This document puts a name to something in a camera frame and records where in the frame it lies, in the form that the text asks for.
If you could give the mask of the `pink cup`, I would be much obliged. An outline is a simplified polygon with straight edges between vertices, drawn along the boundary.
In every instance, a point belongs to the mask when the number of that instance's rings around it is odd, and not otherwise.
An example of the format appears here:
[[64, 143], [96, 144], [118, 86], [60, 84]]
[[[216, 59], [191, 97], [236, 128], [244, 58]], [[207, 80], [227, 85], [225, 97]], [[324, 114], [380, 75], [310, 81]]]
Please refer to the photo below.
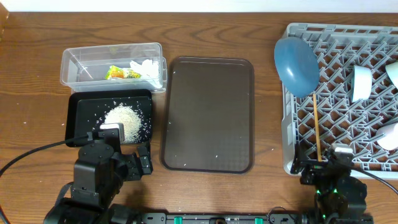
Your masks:
[[381, 127], [376, 132], [382, 135], [377, 143], [385, 150], [391, 151], [397, 148], [397, 123]]

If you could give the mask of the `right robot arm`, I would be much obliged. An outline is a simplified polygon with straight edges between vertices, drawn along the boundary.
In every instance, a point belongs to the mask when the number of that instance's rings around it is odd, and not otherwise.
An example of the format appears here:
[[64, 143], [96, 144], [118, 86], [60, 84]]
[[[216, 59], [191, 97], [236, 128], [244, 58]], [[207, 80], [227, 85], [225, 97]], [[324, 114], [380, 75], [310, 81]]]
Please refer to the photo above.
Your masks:
[[307, 159], [299, 144], [295, 145], [291, 174], [301, 174], [302, 185], [315, 187], [315, 207], [295, 219], [295, 223], [373, 223], [365, 213], [367, 185], [351, 176], [353, 149], [333, 143], [323, 154], [327, 161]]

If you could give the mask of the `light blue rice bowl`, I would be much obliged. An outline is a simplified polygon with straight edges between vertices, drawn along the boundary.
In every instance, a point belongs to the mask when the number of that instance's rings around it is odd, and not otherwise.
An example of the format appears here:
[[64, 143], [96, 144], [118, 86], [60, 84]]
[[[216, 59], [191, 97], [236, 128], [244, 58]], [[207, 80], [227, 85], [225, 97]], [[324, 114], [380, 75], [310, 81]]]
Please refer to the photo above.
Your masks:
[[372, 72], [367, 67], [355, 65], [351, 79], [352, 96], [354, 103], [358, 100], [367, 100], [370, 97], [372, 88]]

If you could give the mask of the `mint green bowl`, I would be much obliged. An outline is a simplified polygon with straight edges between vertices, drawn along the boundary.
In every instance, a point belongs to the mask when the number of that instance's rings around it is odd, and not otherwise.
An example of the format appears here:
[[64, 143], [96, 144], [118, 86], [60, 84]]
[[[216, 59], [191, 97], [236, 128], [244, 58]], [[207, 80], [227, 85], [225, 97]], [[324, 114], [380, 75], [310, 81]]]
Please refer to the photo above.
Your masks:
[[398, 88], [398, 61], [386, 65], [385, 69], [392, 84]]

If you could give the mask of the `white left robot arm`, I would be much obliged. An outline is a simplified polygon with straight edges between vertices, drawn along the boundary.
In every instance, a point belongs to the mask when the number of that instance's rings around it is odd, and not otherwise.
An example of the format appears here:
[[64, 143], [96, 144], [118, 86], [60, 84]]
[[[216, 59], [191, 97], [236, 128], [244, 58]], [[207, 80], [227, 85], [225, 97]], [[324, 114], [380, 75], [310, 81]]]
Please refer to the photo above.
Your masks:
[[88, 144], [78, 151], [73, 182], [64, 185], [44, 223], [142, 223], [137, 210], [113, 203], [124, 182], [150, 175], [150, 143], [138, 153], [122, 154], [105, 143]]

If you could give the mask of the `yellow green snack wrapper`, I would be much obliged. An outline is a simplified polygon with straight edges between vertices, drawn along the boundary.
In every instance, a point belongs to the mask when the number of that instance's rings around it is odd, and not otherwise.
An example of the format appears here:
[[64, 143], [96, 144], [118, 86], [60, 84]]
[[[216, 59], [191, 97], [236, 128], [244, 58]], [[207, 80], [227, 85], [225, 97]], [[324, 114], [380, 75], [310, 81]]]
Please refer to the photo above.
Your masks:
[[114, 79], [127, 79], [127, 78], [140, 78], [141, 74], [135, 72], [131, 68], [119, 68], [117, 66], [110, 66], [109, 70], [105, 75], [106, 80], [114, 80]]

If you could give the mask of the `dark blue plate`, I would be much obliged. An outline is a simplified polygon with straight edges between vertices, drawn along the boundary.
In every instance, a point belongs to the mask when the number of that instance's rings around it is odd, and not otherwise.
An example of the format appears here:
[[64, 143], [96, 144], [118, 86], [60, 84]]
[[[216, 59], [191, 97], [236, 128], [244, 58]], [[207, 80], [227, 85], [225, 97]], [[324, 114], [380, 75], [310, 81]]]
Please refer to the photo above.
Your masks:
[[313, 50], [298, 37], [279, 39], [274, 62], [282, 84], [296, 97], [311, 94], [320, 82], [320, 71]]

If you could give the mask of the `white paper napkin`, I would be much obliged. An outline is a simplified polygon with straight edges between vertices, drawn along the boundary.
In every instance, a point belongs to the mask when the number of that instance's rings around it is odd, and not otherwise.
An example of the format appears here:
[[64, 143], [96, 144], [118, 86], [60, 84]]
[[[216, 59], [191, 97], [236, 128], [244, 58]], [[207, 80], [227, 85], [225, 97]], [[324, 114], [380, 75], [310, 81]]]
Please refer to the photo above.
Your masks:
[[130, 68], [141, 77], [156, 78], [159, 75], [159, 63], [150, 59], [144, 60], [141, 64], [131, 61]]

